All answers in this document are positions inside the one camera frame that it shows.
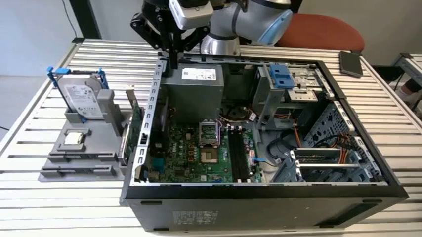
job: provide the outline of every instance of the white wall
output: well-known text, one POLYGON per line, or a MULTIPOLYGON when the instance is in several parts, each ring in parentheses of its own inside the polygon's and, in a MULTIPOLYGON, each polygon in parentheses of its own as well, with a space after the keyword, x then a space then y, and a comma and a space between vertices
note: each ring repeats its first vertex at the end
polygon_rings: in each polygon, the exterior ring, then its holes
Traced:
POLYGON ((390 65, 400 53, 422 53, 422 0, 305 0, 299 13, 333 16, 365 39, 364 56, 390 65))
MULTIPOLYGON (((68 14, 82 36, 68 0, 68 14)), ((103 39, 141 41, 130 21, 143 0, 91 0, 103 39)), ((390 64, 401 52, 422 53, 422 0, 305 0, 301 12, 329 15, 358 29, 364 54, 390 64)), ((0 0, 0 75, 43 76, 74 39, 62 0, 0 0)))
POLYGON ((91 0, 102 38, 106 40, 141 41, 130 27, 133 16, 141 12, 143 0, 91 0))
POLYGON ((0 0, 0 29, 0 75, 46 75, 47 66, 58 64, 75 38, 62 0, 0 0))

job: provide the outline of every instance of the black phone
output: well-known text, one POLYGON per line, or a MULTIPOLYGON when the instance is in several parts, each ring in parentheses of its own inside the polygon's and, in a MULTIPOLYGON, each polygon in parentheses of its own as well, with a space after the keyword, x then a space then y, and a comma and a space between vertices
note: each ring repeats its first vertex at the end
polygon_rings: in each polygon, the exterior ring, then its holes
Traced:
POLYGON ((342 51, 340 54, 341 72, 354 77, 362 77, 362 65, 360 55, 342 51))

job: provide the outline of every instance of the slotted aluminum table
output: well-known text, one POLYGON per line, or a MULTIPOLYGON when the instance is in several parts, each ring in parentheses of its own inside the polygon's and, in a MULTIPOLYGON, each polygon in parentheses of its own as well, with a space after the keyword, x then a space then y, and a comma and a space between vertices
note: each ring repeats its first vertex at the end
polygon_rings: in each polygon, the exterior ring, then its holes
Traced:
MULTIPOLYGON (((340 73, 338 51, 246 46, 251 57, 325 61, 348 100, 410 198, 349 228, 297 232, 162 233, 179 236, 422 236, 422 123, 361 57, 364 77, 340 73)), ((143 42, 87 39, 74 44, 58 66, 107 72, 115 102, 130 106, 125 87, 135 85, 146 104, 158 53, 143 42)), ((0 236, 135 236, 145 234, 129 207, 119 206, 123 182, 40 183, 46 156, 64 125, 64 101, 47 80, 0 143, 0 236)))

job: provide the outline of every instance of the red chair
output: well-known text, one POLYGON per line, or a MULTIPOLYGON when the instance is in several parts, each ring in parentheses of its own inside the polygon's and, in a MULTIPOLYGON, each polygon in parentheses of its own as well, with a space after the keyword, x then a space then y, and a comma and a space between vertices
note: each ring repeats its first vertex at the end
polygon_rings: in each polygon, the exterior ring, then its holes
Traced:
POLYGON ((365 41, 360 32, 340 19, 294 14, 287 30, 275 44, 289 48, 336 49, 362 52, 365 41))

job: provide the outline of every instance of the motherboard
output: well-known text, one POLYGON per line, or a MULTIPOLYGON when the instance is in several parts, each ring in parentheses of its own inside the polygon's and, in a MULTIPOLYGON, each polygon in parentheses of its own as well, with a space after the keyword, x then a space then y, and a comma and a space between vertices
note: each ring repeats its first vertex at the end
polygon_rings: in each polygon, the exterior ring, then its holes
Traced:
POLYGON ((261 182, 259 165, 251 157, 255 155, 253 132, 249 129, 237 131, 242 137, 239 141, 230 139, 231 128, 223 128, 221 123, 174 124, 167 155, 153 159, 150 182, 231 183, 237 182, 239 172, 251 182, 261 182), (235 151, 241 160, 233 160, 235 151))

